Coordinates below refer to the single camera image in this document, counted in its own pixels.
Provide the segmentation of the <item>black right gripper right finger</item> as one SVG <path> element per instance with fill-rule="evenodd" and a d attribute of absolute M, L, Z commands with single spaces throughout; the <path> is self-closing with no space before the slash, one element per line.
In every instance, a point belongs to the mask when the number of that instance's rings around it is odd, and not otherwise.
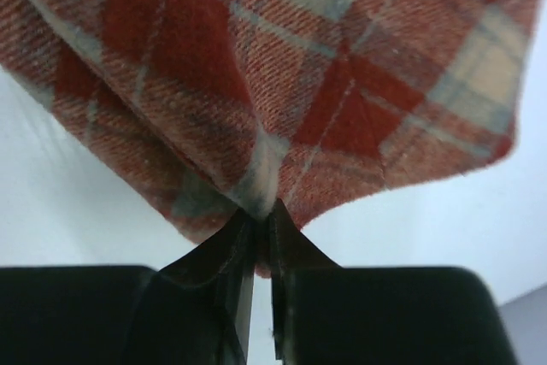
<path fill-rule="evenodd" d="M 277 201 L 267 219 L 275 355 L 284 364 L 507 361 L 485 283 L 454 267 L 344 268 Z"/>

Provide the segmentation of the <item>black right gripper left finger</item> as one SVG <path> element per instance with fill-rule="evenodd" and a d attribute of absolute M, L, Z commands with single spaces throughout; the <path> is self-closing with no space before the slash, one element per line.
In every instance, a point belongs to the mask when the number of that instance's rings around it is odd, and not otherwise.
<path fill-rule="evenodd" d="M 3 268 L 2 363 L 245 363 L 254 229 L 238 211 L 161 270 Z"/>

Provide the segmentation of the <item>red plaid skirt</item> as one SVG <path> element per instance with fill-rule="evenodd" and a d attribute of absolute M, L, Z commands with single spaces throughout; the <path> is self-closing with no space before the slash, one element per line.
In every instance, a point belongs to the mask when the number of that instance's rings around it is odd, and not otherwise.
<path fill-rule="evenodd" d="M 189 240 L 504 158 L 538 0 L 1 0 L 1 64 Z"/>

